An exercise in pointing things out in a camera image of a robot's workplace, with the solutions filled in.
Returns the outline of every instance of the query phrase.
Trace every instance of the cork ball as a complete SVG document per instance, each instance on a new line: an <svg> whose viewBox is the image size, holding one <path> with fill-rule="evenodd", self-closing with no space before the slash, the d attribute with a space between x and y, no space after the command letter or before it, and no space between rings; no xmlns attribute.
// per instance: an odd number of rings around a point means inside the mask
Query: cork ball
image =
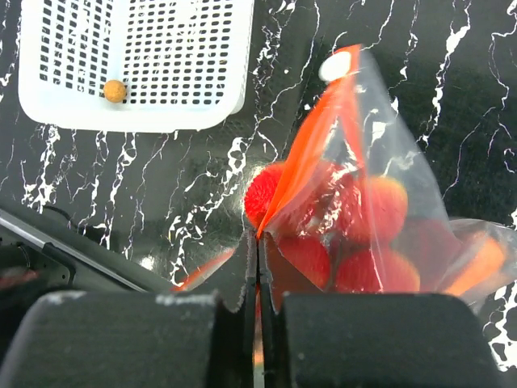
<svg viewBox="0 0 517 388"><path fill-rule="evenodd" d="M112 103L119 103L126 96L126 86L121 81L112 79L104 85L104 96Z"/></svg>

